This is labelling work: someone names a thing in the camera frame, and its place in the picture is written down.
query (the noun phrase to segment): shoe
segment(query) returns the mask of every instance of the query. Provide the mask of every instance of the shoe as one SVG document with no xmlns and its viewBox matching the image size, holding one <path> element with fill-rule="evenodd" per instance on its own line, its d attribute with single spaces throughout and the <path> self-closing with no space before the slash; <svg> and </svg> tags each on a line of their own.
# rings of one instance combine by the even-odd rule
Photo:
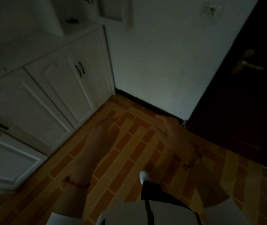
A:
<svg viewBox="0 0 267 225">
<path fill-rule="evenodd" d="M 145 170 L 142 170 L 140 172 L 140 182 L 143 185 L 144 181 L 150 181 L 150 178 Z"/>
</svg>

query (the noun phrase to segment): cabinet panel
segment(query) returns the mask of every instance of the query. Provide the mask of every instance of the cabinet panel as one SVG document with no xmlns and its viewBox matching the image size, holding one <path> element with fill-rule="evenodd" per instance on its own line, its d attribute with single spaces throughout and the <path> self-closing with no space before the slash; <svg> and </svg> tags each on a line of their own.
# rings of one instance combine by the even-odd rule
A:
<svg viewBox="0 0 267 225">
<path fill-rule="evenodd" d="M 84 67 L 83 78 L 98 108 L 113 94 L 100 31 L 95 30 L 73 41 L 71 47 Z"/>
<path fill-rule="evenodd" d="M 93 114 L 95 106 L 86 90 L 81 66 L 75 62 L 69 47 L 64 47 L 27 65 L 26 69 L 77 128 Z"/>
<path fill-rule="evenodd" d="M 15 190 L 47 157 L 0 131 L 0 189 Z"/>
<path fill-rule="evenodd" d="M 23 69 L 0 79 L 0 128 L 48 155 L 73 131 Z"/>
</svg>

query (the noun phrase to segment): floor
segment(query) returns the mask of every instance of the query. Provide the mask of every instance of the floor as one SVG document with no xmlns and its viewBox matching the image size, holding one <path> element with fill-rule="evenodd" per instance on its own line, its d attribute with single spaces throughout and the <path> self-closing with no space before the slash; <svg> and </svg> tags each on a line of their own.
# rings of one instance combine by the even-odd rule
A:
<svg viewBox="0 0 267 225">
<path fill-rule="evenodd" d="M 109 99 L 64 145 L 11 197 L 0 196 L 0 224 L 46 224 L 63 192 L 61 181 L 71 173 L 92 126 L 103 117 L 118 117 L 120 135 L 112 151 L 99 163 L 89 189 L 84 224 L 95 224 L 107 207 L 139 201 L 140 170 L 152 181 L 203 212 L 200 197 L 180 155 L 164 148 L 151 125 L 162 127 L 154 113 L 120 96 Z M 206 165 L 231 195 L 252 225 L 267 224 L 267 168 L 187 132 L 193 147 L 199 147 Z"/>
</svg>

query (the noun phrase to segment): tiled floor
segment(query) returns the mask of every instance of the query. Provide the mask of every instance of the tiled floor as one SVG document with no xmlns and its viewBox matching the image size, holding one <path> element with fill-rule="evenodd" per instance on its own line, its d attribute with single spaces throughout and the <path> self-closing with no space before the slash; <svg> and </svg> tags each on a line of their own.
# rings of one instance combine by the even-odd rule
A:
<svg viewBox="0 0 267 225">
<path fill-rule="evenodd" d="M 118 117 L 120 135 L 112 151 L 99 163 L 89 189 L 83 218 L 94 224 L 107 207 L 139 201 L 138 178 L 144 168 L 163 190 L 202 212 L 202 203 L 180 155 L 164 148 L 151 125 L 154 113 L 120 96 L 113 96 L 11 197 L 0 196 L 0 224 L 45 224 L 63 192 L 63 178 L 71 173 L 92 126 L 103 117 Z M 189 132 L 200 147 L 215 178 L 233 197 L 252 225 L 267 224 L 267 169 Z"/>
</svg>

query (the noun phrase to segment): person's left arm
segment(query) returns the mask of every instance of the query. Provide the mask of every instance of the person's left arm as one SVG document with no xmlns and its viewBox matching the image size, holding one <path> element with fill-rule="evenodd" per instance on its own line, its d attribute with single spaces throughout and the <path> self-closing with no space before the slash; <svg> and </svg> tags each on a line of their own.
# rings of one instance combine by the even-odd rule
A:
<svg viewBox="0 0 267 225">
<path fill-rule="evenodd" d="M 79 185 L 88 185 L 99 161 L 109 152 L 119 134 L 119 129 L 112 128 L 116 118 L 105 118 L 93 127 L 86 139 L 80 158 L 76 161 L 70 181 Z M 57 201 L 55 209 L 47 225 L 51 224 L 81 224 L 88 189 L 67 184 L 62 196 Z"/>
</svg>

